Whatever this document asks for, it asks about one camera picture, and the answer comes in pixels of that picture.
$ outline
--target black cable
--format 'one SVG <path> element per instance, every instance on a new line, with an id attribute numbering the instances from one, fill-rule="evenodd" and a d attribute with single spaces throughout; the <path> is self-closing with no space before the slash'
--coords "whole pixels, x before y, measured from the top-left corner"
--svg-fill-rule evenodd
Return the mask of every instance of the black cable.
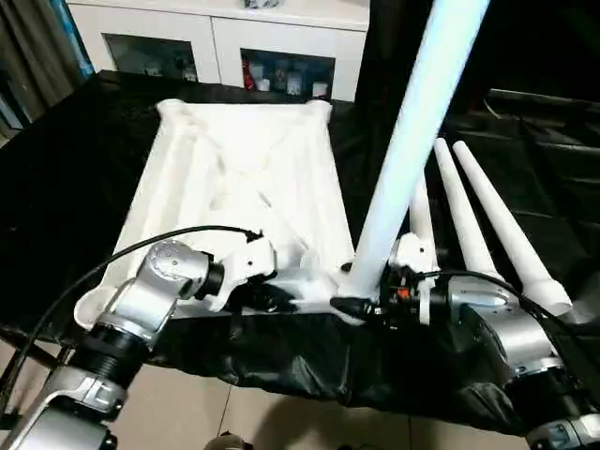
<path id="1" fill-rule="evenodd" d="M 557 316 L 555 316 L 554 314 L 549 312 L 544 307 L 535 303 L 531 298 L 529 298 L 522 292 L 519 292 L 518 290 L 516 290 L 511 284 L 507 283 L 506 281 L 504 281 L 502 279 L 497 279 L 496 277 L 493 277 L 490 275 L 482 274 L 480 272 L 474 272 L 472 270 L 436 270 L 433 272 L 421 272 L 416 275 L 418 278 L 473 277 L 473 278 L 480 278 L 485 281 L 489 281 L 490 283 L 493 283 L 497 286 L 500 286 L 501 288 L 503 288 L 503 289 L 507 290 L 508 292 L 510 292 L 511 294 L 513 294 L 518 299 L 518 301 L 519 301 L 520 305 L 523 307 L 523 309 L 525 309 L 527 312 L 532 314 L 533 317 L 537 321 L 541 322 L 541 320 L 546 317 L 549 320 L 551 320 L 553 323 L 555 323 L 559 328 L 561 328 L 564 331 L 564 333 L 573 340 L 575 345 L 579 348 L 581 353 L 585 356 L 585 358 L 588 360 L 588 362 L 594 368 L 594 370 L 598 374 L 600 374 L 600 364 L 598 364 L 596 359 L 593 357 L 593 355 L 590 353 L 590 351 L 583 344 L 583 341 L 581 340 L 581 338 L 579 338 L 579 336 L 573 332 L 573 330 L 569 327 L 569 325 L 567 323 L 563 322 L 561 319 L 559 319 Z"/>
<path id="2" fill-rule="evenodd" d="M 5 373 L 2 376 L 2 384 L 0 384 L 0 388 L 2 389 L 2 391 L 0 392 L 0 413 L 3 416 L 6 413 L 8 402 L 10 401 L 10 396 L 12 394 L 12 391 L 14 390 L 15 383 L 17 382 L 17 379 L 19 378 L 19 374 L 21 373 L 21 370 L 23 369 L 23 365 L 25 363 L 25 360 L 27 359 L 27 354 L 29 354 L 29 351 L 31 350 L 32 346 L 35 344 L 36 340 L 38 339 L 40 333 L 44 329 L 46 322 L 51 318 L 54 311 L 66 299 L 68 299 L 69 296 L 77 288 L 79 288 L 82 284 L 84 284 L 85 281 L 87 281 L 89 278 L 93 277 L 95 274 L 97 274 L 102 269 L 106 268 L 106 266 L 108 266 L 110 263 L 113 263 L 114 261 L 118 260 L 119 258 L 122 258 L 135 250 L 149 246 L 151 244 L 155 244 L 156 242 L 162 241 L 164 239 L 168 239 L 170 237 L 178 236 L 180 234 L 195 233 L 195 232 L 208 232 L 208 231 L 242 233 L 246 236 L 246 238 L 249 242 L 262 237 L 261 234 L 258 234 L 256 232 L 252 232 L 250 230 L 244 230 L 242 228 L 237 228 L 237 227 L 228 227 L 228 226 L 224 226 L 224 225 L 201 225 L 201 226 L 196 226 L 196 227 L 183 228 L 181 230 L 174 230 L 172 232 L 165 232 L 163 234 L 159 234 L 157 236 L 145 239 L 141 242 L 138 242 L 137 244 L 133 244 L 132 246 L 129 246 L 127 248 L 124 248 L 123 250 L 120 250 L 120 251 L 117 251 L 116 253 L 114 253 L 110 258 L 108 258 L 101 264 L 94 267 L 92 270 L 87 272 L 85 275 L 81 276 L 73 284 L 71 284 L 68 288 L 66 288 L 65 291 L 58 298 L 56 298 L 56 300 L 54 300 L 50 304 L 48 309 L 46 309 L 46 311 L 39 318 L 39 320 L 36 323 L 36 326 L 34 326 L 34 329 L 29 334 L 29 336 L 27 337 L 27 340 L 22 345 L 22 347 L 18 351 L 15 351 L 12 358 L 10 359 L 10 362 L 8 363 L 7 370 L 5 370 Z"/>
<path id="3" fill-rule="evenodd" d="M 46 377 L 46 381 L 44 383 L 47 383 L 48 380 L 53 377 L 54 372 L 58 368 L 60 368 L 61 366 L 64 366 L 67 363 L 67 360 L 70 357 L 72 350 L 73 350 L 73 348 L 70 345 L 61 347 L 60 352 L 56 355 L 56 367 L 54 367 L 53 369 L 50 370 L 50 372 L 48 372 L 48 376 Z"/>

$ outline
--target white tube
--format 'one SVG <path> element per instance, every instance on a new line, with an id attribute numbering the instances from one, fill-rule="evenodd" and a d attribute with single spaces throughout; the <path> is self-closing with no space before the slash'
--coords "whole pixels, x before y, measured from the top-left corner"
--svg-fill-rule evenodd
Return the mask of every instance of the white tube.
<path id="1" fill-rule="evenodd" d="M 553 279 L 535 252 L 525 233 L 508 210 L 503 199 L 463 141 L 452 147 L 457 154 L 472 188 L 486 210 L 511 263 L 523 283 L 523 293 L 553 314 L 562 314 L 571 306 L 571 299 L 561 283 Z"/>
<path id="2" fill-rule="evenodd" d="M 457 166 L 452 160 L 446 141 L 442 138 L 436 139 L 433 149 L 435 158 L 438 160 L 443 188 L 450 204 L 452 221 L 457 230 L 458 243 L 467 269 L 503 279 L 496 271 L 494 261 L 491 259 L 486 240 L 479 229 L 475 213 L 469 203 L 467 192 L 462 186 Z"/>
<path id="3" fill-rule="evenodd" d="M 421 179 L 416 185 L 409 211 L 411 232 L 421 239 L 425 247 L 425 252 L 427 255 L 431 255 L 431 266 L 436 270 L 438 267 L 438 257 L 435 252 L 435 238 L 433 237 L 431 211 L 429 210 L 428 185 L 424 174 L 421 175 Z"/>
<path id="4" fill-rule="evenodd" d="M 375 298 L 489 0 L 435 0 L 341 296 Z"/>

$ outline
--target white fabric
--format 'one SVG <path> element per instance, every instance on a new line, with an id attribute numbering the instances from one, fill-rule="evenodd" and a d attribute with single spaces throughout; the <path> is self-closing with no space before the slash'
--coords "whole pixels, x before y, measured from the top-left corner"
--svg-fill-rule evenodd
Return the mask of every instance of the white fabric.
<path id="1" fill-rule="evenodd" d="M 277 269 L 322 269 L 332 276 L 353 258 L 331 151 L 331 106 L 158 104 L 161 124 L 116 249 L 194 225 L 262 230 Z M 178 238 L 219 260 L 243 235 L 199 232 Z M 75 308 L 92 326 L 116 288 L 132 277 L 147 249 L 112 264 Z"/>

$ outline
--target curtain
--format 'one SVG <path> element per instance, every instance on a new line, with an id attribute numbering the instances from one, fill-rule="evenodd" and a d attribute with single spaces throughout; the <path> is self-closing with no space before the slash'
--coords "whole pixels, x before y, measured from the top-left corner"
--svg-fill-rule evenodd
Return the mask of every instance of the curtain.
<path id="1" fill-rule="evenodd" d="M 76 53 L 49 0 L 0 0 L 0 96 L 25 122 L 83 82 Z M 0 113 L 0 133 L 6 117 Z"/>
<path id="2" fill-rule="evenodd" d="M 356 101 L 389 110 L 390 121 L 396 119 L 432 4 L 370 0 Z M 472 109 L 490 88 L 600 101 L 599 36 L 597 0 L 492 0 L 451 111 Z"/>

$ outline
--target white furniture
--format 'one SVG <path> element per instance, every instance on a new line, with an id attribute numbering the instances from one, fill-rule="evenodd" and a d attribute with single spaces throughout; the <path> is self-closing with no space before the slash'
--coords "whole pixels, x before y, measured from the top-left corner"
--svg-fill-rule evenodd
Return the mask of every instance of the white furniture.
<path id="1" fill-rule="evenodd" d="M 242 51 L 332 58 L 331 98 L 354 100 L 368 30 L 368 0 L 67 0 L 96 71 L 116 70 L 108 35 L 186 42 L 195 79 L 243 86 Z"/>

